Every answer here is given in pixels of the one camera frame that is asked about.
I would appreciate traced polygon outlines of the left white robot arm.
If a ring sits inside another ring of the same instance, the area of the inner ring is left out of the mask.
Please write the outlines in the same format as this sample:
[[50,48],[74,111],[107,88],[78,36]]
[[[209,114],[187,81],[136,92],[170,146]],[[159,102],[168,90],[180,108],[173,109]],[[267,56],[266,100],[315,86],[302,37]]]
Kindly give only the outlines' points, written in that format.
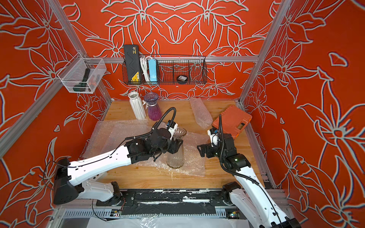
[[100,183],[97,176],[150,158],[156,160],[165,153],[177,153],[183,141],[175,139],[174,132],[173,128],[154,129],[143,135],[127,137],[116,149],[89,159],[58,160],[53,203],[63,205],[76,199],[92,199],[106,206],[118,205],[123,200],[118,183]]

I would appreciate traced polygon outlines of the small black round device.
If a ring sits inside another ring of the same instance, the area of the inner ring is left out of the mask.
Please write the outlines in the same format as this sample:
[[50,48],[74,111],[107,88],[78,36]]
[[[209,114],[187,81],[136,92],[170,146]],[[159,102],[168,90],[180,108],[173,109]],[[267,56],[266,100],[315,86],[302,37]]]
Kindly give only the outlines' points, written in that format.
[[189,78],[185,75],[179,75],[176,78],[176,81],[177,81],[178,84],[184,85],[189,81]]

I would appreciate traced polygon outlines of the clear ribbed glass vase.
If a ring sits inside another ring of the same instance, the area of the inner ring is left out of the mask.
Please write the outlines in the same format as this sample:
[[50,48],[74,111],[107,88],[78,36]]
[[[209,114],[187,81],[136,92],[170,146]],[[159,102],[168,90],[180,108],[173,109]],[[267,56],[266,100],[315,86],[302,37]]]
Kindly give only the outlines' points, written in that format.
[[166,163],[170,168],[179,169],[184,165],[184,147],[183,138],[186,136],[187,131],[184,128],[177,128],[173,135],[173,144],[170,149],[173,153],[168,153]]

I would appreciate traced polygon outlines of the orange plastic tool case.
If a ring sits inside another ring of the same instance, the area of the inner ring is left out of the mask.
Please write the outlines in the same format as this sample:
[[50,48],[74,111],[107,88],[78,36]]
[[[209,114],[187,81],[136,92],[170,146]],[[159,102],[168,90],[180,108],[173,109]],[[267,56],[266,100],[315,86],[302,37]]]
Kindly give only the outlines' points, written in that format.
[[250,114],[235,105],[229,106],[221,113],[223,132],[230,134],[233,139],[236,139],[240,135],[251,120],[252,116]]

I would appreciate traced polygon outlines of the purple blue glass vase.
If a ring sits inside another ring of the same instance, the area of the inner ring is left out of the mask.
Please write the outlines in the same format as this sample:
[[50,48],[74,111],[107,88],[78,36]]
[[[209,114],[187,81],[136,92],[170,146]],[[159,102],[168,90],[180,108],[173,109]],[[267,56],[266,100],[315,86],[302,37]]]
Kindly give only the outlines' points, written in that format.
[[144,96],[143,104],[148,111],[148,117],[152,121],[158,121],[162,117],[162,112],[158,104],[159,95],[154,92]]

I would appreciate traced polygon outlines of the white ribbed ceramic vase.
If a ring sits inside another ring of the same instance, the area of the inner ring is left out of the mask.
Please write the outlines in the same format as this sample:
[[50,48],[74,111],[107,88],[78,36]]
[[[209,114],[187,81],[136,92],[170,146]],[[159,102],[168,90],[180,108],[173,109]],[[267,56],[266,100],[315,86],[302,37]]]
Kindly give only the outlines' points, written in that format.
[[139,93],[136,91],[130,92],[128,94],[128,97],[136,119],[138,120],[145,119],[146,114]]

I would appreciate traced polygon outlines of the black box with yellow label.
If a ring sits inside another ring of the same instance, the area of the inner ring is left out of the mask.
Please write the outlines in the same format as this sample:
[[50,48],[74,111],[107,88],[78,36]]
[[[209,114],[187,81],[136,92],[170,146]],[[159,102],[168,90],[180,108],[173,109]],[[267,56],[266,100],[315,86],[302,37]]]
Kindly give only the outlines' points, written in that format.
[[138,46],[124,45],[124,54],[128,83],[138,85],[142,81]]

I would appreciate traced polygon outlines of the dark green handled tool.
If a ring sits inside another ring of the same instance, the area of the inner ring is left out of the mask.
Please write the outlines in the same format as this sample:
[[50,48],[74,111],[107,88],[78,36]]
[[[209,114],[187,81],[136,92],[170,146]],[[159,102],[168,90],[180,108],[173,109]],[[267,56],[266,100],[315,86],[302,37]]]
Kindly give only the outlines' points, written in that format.
[[85,73],[81,82],[73,87],[74,92],[85,92],[87,89],[87,80],[90,74],[90,68],[85,69]]

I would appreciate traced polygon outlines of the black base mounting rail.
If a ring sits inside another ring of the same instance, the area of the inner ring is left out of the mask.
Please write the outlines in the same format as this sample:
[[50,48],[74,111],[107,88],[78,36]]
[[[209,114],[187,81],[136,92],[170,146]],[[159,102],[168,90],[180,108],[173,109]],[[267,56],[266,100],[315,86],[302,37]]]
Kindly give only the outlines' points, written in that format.
[[112,206],[97,200],[94,209],[109,209],[120,216],[238,217],[238,207],[223,200],[222,189],[128,189]]

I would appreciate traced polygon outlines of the clear acrylic wall bin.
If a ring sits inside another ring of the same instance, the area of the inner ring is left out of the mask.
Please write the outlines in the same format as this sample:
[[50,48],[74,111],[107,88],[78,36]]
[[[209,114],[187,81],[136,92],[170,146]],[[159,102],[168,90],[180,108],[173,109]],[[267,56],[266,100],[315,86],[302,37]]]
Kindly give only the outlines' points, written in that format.
[[[74,92],[73,87],[82,81],[86,68],[90,68],[90,74],[86,82],[87,89],[85,92]],[[85,58],[80,53],[77,53],[57,73],[57,77],[70,93],[93,94],[105,72],[106,65],[102,58]]]

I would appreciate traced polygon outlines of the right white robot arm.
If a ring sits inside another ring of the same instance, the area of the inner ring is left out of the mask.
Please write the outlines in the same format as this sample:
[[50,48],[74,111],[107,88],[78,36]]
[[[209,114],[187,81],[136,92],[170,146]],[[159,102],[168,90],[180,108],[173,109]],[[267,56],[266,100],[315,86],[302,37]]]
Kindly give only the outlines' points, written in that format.
[[236,206],[254,228],[299,228],[297,219],[289,218],[259,182],[249,160],[237,152],[233,137],[215,128],[207,134],[211,142],[197,146],[201,157],[218,158],[221,168],[236,179],[223,185],[223,202]]

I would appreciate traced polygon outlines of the bubble wrapped bundle rear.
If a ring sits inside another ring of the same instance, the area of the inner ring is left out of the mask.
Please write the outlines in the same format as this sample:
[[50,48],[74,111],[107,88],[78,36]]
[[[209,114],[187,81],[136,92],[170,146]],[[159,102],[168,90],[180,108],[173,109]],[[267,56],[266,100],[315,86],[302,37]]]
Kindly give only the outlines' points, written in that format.
[[213,123],[213,118],[201,98],[192,97],[189,101],[196,123],[201,128],[208,129]]

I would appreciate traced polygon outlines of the bubble wrap sheet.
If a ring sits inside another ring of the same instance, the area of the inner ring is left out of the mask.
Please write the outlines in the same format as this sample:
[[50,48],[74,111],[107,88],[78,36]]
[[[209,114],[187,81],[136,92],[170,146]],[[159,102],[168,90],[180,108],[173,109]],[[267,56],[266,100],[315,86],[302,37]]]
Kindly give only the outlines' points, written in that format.
[[188,132],[184,128],[177,128],[174,139],[183,140],[179,152],[175,154],[165,153],[156,161],[150,158],[147,161],[137,163],[137,166],[156,167],[159,170],[189,176],[205,176],[205,159],[200,156],[197,146],[207,143],[209,137]]
[[114,150],[125,138],[149,132],[148,120],[108,120],[97,122],[80,158],[87,159]]

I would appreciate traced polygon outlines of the light blue box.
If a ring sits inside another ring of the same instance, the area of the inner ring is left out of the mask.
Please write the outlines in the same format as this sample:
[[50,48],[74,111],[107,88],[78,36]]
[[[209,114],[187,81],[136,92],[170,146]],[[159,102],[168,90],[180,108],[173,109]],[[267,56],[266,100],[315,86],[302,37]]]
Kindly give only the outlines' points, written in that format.
[[157,61],[155,59],[148,60],[150,84],[154,85],[158,82],[157,76]]

